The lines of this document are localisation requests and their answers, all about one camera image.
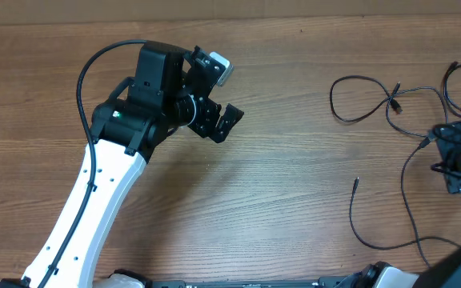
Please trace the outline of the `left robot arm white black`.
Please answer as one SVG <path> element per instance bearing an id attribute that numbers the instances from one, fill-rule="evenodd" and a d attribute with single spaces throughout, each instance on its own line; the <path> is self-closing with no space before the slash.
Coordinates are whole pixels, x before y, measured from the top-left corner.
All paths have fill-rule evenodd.
<path id="1" fill-rule="evenodd" d="M 243 117 L 210 99 L 233 65 L 216 52 L 142 40 L 134 76 L 81 122 L 87 145 L 70 196 L 43 248 L 2 287 L 96 287 L 95 268 L 130 188 L 178 128 L 220 143 Z"/>

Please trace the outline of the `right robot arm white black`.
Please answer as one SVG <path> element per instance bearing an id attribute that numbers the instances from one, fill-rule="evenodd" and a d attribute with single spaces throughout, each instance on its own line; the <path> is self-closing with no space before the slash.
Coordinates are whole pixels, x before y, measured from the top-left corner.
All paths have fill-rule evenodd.
<path id="1" fill-rule="evenodd" d="M 436 142 L 441 161 L 431 170 L 439 172 L 447 182 L 449 193 L 461 193 L 461 122 L 434 126 L 419 144 L 419 152 L 432 140 Z M 456 250 L 420 273 L 411 273 L 386 262 L 377 262 L 352 274 L 339 287 L 461 287 L 461 244 Z"/>

